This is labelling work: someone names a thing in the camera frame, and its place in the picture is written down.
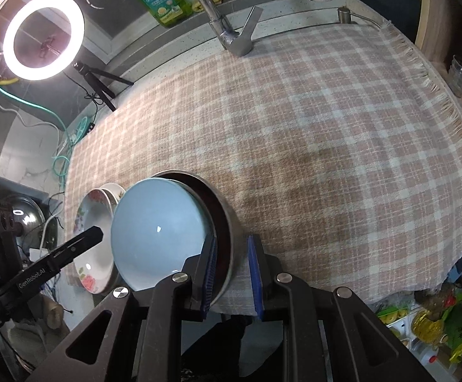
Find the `deep plate pink roses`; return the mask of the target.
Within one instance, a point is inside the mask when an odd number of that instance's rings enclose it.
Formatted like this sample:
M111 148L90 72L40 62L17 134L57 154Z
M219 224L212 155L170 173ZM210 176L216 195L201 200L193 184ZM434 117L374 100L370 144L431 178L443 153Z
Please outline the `deep plate pink roses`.
M92 189L79 204L74 220L73 235L84 233L91 243L74 259L74 267L83 288L93 295L104 293L116 277L111 247L115 204L104 189Z

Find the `plaid tablecloth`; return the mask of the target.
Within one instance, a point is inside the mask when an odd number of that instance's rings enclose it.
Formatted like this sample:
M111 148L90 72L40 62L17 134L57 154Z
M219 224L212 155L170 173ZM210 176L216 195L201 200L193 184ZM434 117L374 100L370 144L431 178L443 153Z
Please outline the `plaid tablecloth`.
M211 183L312 286L373 303L439 286L462 256L462 109L391 23L331 24L140 81L71 157L83 196L165 170Z

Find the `white plate pink flower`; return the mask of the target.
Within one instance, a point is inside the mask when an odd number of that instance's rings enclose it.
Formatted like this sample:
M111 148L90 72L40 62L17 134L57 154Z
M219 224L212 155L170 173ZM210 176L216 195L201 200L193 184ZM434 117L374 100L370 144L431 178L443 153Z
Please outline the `white plate pink flower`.
M120 202L123 195L125 194L125 189L116 183L106 183L100 186L100 189L103 190L108 199L110 200L111 207L114 209L116 205Z

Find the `light blue ceramic bowl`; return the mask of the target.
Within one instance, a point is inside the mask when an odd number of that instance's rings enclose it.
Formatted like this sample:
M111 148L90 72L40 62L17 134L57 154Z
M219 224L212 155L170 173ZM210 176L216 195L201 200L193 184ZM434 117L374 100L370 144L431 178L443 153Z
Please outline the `light blue ceramic bowl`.
M209 213L193 192L174 180L148 178L131 186L118 203L111 247L124 281L142 291L180 272L213 236Z

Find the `small glass cup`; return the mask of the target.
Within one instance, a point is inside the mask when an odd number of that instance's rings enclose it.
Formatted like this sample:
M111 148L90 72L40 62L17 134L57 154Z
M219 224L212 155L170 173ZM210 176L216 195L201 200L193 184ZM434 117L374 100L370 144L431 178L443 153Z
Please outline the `small glass cup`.
M448 69L448 85L456 97L462 98L462 58L456 55Z

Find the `large stainless steel bowl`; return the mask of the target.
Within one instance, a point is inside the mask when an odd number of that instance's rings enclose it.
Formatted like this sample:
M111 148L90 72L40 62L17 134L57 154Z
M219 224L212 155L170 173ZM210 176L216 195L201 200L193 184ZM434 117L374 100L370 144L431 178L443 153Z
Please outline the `large stainless steel bowl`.
M209 214L216 236L216 268L214 290L210 307L221 300L237 266L237 245L242 239L242 227L235 211L211 183L193 173L167 170L153 175L155 178L173 180L187 186Z

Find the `steel pot lid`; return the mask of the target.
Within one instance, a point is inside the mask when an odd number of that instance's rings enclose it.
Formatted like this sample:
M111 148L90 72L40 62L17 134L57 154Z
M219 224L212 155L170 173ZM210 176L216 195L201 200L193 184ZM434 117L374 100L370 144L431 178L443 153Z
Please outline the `steel pot lid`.
M38 204L32 198L23 195L8 197L12 206L14 221L21 225L18 244L24 250L38 248L45 225L45 216Z

